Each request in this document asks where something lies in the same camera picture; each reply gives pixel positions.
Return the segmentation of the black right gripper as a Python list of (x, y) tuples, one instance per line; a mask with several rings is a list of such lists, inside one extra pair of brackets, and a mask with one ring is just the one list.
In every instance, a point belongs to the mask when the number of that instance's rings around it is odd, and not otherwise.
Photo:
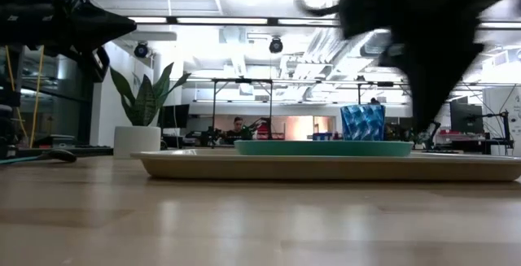
[[(403, 51), (401, 71), (412, 91), (414, 129), (426, 130), (450, 92), (483, 50), (475, 40), (487, 0), (339, 0), (346, 38), (370, 30), (390, 32), (386, 51)], [(430, 30), (427, 46), (424, 31)]]

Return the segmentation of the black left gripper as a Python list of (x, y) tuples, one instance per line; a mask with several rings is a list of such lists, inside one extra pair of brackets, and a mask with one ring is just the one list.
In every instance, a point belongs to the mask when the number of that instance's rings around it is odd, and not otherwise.
[(133, 20), (90, 0), (0, 0), (1, 45), (44, 46), (53, 55), (84, 58), (136, 29)]

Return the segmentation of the blue faceted plastic cup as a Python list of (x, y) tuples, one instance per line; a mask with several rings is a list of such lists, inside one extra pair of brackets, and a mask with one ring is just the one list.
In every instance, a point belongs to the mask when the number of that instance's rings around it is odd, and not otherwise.
[(385, 106), (379, 104), (349, 105), (340, 108), (342, 134), (345, 141), (383, 141)]

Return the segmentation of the teal green plate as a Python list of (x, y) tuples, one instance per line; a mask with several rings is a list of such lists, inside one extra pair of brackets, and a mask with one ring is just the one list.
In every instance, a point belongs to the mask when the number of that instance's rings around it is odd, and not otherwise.
[(412, 142), (389, 141), (275, 141), (238, 140), (241, 155), (406, 157)]

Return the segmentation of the beige plastic tray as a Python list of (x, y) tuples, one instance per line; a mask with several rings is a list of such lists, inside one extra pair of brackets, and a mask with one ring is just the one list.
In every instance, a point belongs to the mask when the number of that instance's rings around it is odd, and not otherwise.
[(135, 152), (149, 175), (289, 181), (516, 181), (521, 158), (413, 153), (406, 157), (240, 155), (231, 149)]

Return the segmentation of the black computer monitor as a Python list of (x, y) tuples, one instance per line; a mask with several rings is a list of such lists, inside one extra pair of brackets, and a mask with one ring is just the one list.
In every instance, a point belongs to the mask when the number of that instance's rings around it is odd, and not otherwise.
[(163, 106), (160, 109), (158, 125), (162, 129), (184, 129), (187, 125), (190, 105)]
[(480, 134), (484, 132), (482, 107), (468, 103), (450, 103), (450, 127), (453, 132)]

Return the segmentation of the white panel board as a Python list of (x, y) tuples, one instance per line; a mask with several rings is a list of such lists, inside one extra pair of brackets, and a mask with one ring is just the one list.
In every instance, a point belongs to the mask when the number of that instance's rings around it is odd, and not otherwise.
[(511, 148), (498, 145), (491, 146), (492, 155), (508, 155), (521, 157), (521, 85), (487, 88), (483, 90), (484, 114), (508, 113), (508, 131)]

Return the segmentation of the green snake plant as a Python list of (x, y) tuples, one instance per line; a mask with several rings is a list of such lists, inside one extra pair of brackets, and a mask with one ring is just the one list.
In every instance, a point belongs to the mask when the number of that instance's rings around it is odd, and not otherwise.
[(133, 126), (149, 126), (168, 96), (187, 82), (190, 73), (184, 72), (174, 85), (170, 85), (172, 69), (173, 63), (162, 71), (156, 83), (152, 83), (144, 74), (138, 93), (134, 95), (124, 76), (115, 69), (109, 68), (114, 86), (120, 95), (121, 105)]

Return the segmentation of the white plant pot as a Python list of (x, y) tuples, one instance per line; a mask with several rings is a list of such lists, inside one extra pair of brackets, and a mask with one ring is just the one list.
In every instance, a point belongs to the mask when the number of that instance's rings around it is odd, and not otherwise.
[(150, 126), (117, 126), (114, 132), (113, 156), (128, 159), (134, 152), (159, 151), (161, 129)]

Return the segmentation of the dark storage box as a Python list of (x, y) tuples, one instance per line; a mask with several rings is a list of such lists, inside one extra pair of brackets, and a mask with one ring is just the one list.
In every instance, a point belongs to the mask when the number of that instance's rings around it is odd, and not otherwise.
[(74, 136), (70, 135), (60, 135), (60, 134), (51, 134), (41, 139), (36, 140), (33, 143), (33, 148), (40, 149), (63, 149), (74, 147), (76, 145), (76, 140)]

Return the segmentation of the black background robot arms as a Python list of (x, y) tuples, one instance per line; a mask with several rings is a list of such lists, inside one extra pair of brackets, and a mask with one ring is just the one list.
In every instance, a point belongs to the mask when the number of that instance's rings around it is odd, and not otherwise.
[[(246, 124), (244, 119), (243, 123), (252, 131), (252, 140), (269, 140), (268, 139), (268, 124), (265, 120), (268, 120), (269, 117), (261, 117), (257, 120), (254, 120), (251, 124)], [(225, 133), (229, 130), (221, 130), (215, 128), (215, 132), (217, 134), (217, 142), (216, 146), (233, 146), (229, 144), (225, 144)], [(285, 133), (280, 133), (275, 130), (275, 127), (272, 125), (273, 138), (274, 140), (285, 140)], [(207, 144), (206, 146), (211, 146), (211, 133), (212, 127), (208, 128), (207, 131)]]

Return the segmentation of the black metal station frame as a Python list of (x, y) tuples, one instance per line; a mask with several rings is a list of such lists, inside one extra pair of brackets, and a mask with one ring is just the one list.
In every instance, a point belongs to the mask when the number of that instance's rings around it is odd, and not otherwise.
[[(239, 78), (212, 78), (213, 82), (213, 92), (212, 92), (212, 133), (211, 133), (211, 149), (216, 147), (217, 142), (217, 134), (215, 132), (215, 116), (216, 116), (216, 105), (217, 105), (217, 94), (220, 92), (222, 88), (228, 85), (230, 82), (235, 84), (253, 84), (258, 83), (265, 92), (269, 95), (269, 118), (265, 120), (268, 124), (268, 139), (273, 140), (273, 131), (272, 131), (272, 116), (273, 116), (273, 91), (274, 91), (274, 81), (272, 79), (249, 79), (244, 77)], [(217, 84), (220, 82), (225, 82), (221, 89), (217, 89)], [(268, 84), (270, 89), (267, 90), (263, 84)]]
[(356, 81), (355, 85), (357, 87), (357, 103), (362, 103), (362, 90), (371, 90), (373, 88), (380, 88), (382, 90), (391, 90), (398, 88), (402, 91), (403, 96), (407, 96), (409, 99), (412, 98), (412, 93), (409, 89), (408, 82), (401, 81)]

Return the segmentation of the black vertical frame post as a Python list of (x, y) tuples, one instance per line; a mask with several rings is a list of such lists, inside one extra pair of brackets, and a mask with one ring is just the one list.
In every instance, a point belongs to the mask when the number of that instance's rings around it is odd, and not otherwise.
[(92, 81), (91, 70), (84, 64), (78, 66), (81, 69), (81, 105), (80, 115), (78, 120), (78, 141), (82, 145), (88, 145), (90, 143), (90, 127), (91, 127), (91, 115), (92, 115), (92, 99), (94, 83)]

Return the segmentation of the teal handled spoon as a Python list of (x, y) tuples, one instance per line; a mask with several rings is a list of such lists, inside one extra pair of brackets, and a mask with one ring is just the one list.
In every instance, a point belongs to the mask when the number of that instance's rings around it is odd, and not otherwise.
[(39, 156), (21, 157), (21, 158), (14, 158), (14, 159), (3, 159), (3, 160), (0, 160), (0, 165), (16, 164), (16, 163), (30, 162), (30, 161), (37, 161), (37, 160), (49, 160), (49, 159), (55, 159), (55, 160), (64, 161), (67, 163), (73, 163), (73, 162), (77, 161), (77, 157), (68, 150), (49, 150)]

